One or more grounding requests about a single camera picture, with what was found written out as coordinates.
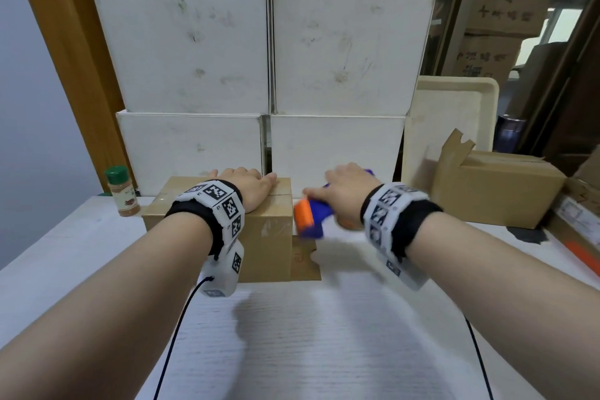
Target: blue and orange tool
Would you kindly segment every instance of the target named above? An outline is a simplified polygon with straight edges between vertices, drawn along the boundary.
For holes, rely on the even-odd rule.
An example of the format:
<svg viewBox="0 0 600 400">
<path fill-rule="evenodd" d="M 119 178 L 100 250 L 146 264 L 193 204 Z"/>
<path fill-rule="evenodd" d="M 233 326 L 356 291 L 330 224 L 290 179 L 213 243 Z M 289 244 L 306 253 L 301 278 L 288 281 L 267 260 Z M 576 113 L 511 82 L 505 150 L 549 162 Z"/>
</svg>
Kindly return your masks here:
<svg viewBox="0 0 600 400">
<path fill-rule="evenodd" d="M 365 169 L 366 172 L 374 176 L 371 169 Z M 333 209 L 323 201 L 317 199 L 301 199 L 294 206 L 294 221 L 298 236 L 312 239 L 323 237 L 323 221 L 333 215 Z M 338 224 L 345 229 L 354 228 L 349 222 L 338 221 Z"/>
</svg>

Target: hand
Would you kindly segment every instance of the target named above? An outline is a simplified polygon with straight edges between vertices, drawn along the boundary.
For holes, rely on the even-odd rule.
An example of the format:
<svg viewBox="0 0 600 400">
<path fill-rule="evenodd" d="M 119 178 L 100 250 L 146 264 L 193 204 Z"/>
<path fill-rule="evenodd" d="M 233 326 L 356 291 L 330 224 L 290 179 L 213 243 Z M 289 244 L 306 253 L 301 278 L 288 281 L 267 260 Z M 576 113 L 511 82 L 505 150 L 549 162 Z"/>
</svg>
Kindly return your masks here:
<svg viewBox="0 0 600 400">
<path fill-rule="evenodd" d="M 246 168 L 236 170 L 228 168 L 221 173 L 221 176 L 218 175 L 216 169 L 213 169 L 208 177 L 217 180 L 223 179 L 234 184 L 242 193 L 246 213 L 252 212 L 265 200 L 277 180 L 274 172 L 262 177 L 256 169 L 248 170 Z"/>
<path fill-rule="evenodd" d="M 327 171 L 325 178 L 329 183 L 327 188 L 305 188 L 303 193 L 308 198 L 328 203 L 339 220 L 361 227 L 361 207 L 367 195 L 382 183 L 356 163 L 337 166 Z"/>
</svg>

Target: orange strip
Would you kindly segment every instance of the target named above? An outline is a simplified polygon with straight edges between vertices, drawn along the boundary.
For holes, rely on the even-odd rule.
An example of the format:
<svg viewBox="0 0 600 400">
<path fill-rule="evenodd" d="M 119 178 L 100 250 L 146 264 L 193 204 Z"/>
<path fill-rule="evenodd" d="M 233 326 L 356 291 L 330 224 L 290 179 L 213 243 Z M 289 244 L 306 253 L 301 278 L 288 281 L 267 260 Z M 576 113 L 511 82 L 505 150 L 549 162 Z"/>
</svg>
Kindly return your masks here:
<svg viewBox="0 0 600 400">
<path fill-rule="evenodd" d="M 565 242 L 565 247 L 567 247 L 571 252 L 579 258 L 587 267 L 592 269 L 596 275 L 600 277 L 600 261 L 598 261 L 594 256 L 589 254 L 589 252 L 579 245 L 577 242 L 568 241 Z"/>
<path fill-rule="evenodd" d="M 308 199 L 302 199 L 294 206 L 294 221 L 298 232 L 314 226 L 313 212 Z"/>
</svg>

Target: spice bottle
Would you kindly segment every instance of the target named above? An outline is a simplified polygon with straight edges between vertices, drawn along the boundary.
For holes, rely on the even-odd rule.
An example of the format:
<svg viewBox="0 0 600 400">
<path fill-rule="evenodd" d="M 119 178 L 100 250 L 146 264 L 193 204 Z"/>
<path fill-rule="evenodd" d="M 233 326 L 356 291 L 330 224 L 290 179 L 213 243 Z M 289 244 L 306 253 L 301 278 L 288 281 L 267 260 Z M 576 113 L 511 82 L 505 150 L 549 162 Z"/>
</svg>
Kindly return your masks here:
<svg viewBox="0 0 600 400">
<path fill-rule="evenodd" d="M 133 189 L 127 167 L 114 166 L 104 174 L 109 180 L 109 190 L 115 199 L 115 204 L 122 217 L 130 217 L 140 211 L 136 191 Z"/>
</svg>

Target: black wristband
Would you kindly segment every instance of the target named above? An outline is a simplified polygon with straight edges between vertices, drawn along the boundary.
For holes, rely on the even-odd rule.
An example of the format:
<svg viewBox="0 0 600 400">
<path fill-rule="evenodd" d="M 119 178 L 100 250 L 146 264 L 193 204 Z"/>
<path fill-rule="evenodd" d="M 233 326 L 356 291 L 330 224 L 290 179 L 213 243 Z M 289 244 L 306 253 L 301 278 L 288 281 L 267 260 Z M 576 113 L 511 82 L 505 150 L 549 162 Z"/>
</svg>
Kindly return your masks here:
<svg viewBox="0 0 600 400">
<path fill-rule="evenodd" d="M 239 191 L 239 188 L 236 185 L 228 182 L 227 180 L 219 179 L 223 184 L 227 185 L 229 188 L 233 189 L 236 192 L 239 200 L 244 203 L 244 199 L 242 198 L 242 193 Z M 198 215 L 202 218 L 212 232 L 212 246 L 211 251 L 208 253 L 209 256 L 215 256 L 215 259 L 218 258 L 219 253 L 221 253 L 221 249 L 223 248 L 223 228 L 217 221 L 216 217 L 213 214 L 213 210 L 209 207 L 200 204 L 198 201 L 175 201 L 167 214 L 164 216 L 167 218 L 169 215 L 179 212 L 188 212 L 194 215 Z"/>
<path fill-rule="evenodd" d="M 365 224 L 365 212 L 367 211 L 367 207 L 369 207 L 371 198 L 373 197 L 373 195 L 375 193 L 377 193 L 377 190 L 379 190 L 381 187 L 383 187 L 383 184 L 378 185 L 373 190 L 371 190 L 371 192 L 367 195 L 367 197 L 365 198 L 365 200 L 361 206 L 361 222 L 363 225 Z"/>
<path fill-rule="evenodd" d="M 424 220 L 434 212 L 443 210 L 434 202 L 422 199 L 411 202 L 398 216 L 398 221 L 392 229 L 392 253 L 399 260 L 406 258 L 406 248 L 415 239 Z"/>
</svg>

